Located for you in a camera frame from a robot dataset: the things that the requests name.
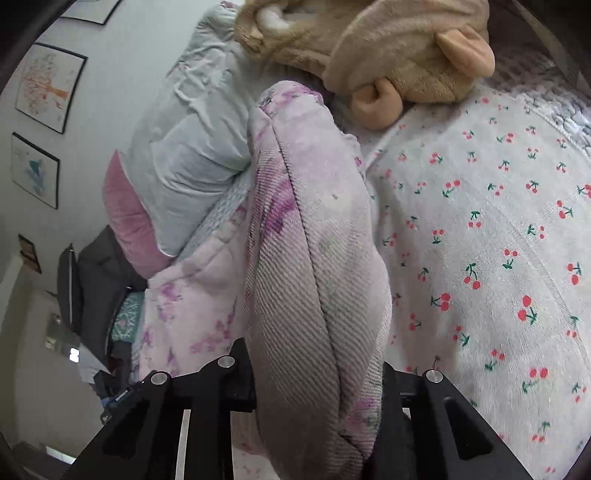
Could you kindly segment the blue art framed picture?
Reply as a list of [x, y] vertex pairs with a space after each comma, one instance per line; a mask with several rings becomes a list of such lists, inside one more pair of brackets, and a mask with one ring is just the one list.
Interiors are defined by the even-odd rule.
[[11, 135], [11, 177], [36, 199], [57, 210], [59, 205], [60, 160], [23, 136]]

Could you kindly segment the cherry print bed sheet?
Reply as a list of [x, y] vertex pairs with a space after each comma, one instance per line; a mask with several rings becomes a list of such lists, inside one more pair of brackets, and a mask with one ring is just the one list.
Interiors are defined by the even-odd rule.
[[565, 478], [590, 439], [589, 157], [488, 88], [367, 140], [383, 374], [440, 370], [530, 476]]

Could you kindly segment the orange tree framed picture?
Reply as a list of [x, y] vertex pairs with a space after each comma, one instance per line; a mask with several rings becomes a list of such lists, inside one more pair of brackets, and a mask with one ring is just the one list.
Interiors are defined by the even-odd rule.
[[63, 135], [86, 62], [87, 57], [79, 53], [34, 43], [25, 56], [16, 110]]

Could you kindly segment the beige fleece robe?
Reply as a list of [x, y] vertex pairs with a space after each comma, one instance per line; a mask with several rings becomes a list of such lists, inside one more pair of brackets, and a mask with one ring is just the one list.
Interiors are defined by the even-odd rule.
[[486, 1], [246, 1], [235, 37], [256, 59], [298, 68], [351, 99], [380, 131], [407, 102], [463, 100], [493, 75]]

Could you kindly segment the lilac floral padded jacket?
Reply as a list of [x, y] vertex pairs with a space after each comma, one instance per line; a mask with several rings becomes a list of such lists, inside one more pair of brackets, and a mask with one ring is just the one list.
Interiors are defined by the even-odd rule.
[[139, 372], [193, 373], [245, 339], [256, 412], [240, 447], [283, 479], [356, 479], [381, 422], [392, 301], [366, 165], [294, 81], [249, 114], [249, 197], [148, 284]]

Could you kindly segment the pink pillow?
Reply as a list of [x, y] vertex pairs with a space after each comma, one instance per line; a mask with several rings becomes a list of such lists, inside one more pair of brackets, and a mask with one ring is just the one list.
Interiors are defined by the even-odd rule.
[[115, 150], [109, 161], [102, 196], [109, 225], [123, 254], [144, 279], [167, 268], [171, 257], [156, 245], [154, 228], [134, 188], [122, 168], [124, 155]]

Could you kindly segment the grey pillow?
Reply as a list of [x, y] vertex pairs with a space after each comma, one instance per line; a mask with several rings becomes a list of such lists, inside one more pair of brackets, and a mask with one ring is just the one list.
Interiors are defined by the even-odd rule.
[[133, 133], [122, 166], [147, 212], [157, 249], [180, 254], [209, 211], [249, 168], [247, 119], [289, 67], [256, 61], [235, 40], [238, 6], [204, 13]]

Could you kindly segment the teal patterned cushion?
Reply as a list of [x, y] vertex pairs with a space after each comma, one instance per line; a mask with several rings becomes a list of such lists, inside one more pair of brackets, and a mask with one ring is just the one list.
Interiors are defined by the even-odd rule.
[[143, 292], [130, 292], [126, 295], [111, 329], [110, 338], [113, 342], [134, 342], [142, 317], [143, 303]]

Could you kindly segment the dark grey chair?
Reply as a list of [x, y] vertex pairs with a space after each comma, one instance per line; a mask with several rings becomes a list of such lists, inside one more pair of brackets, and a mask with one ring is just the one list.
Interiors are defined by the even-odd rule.
[[80, 253], [68, 246], [59, 257], [61, 319], [104, 366], [112, 358], [111, 331], [125, 297], [146, 288], [147, 281], [126, 259], [109, 226]]

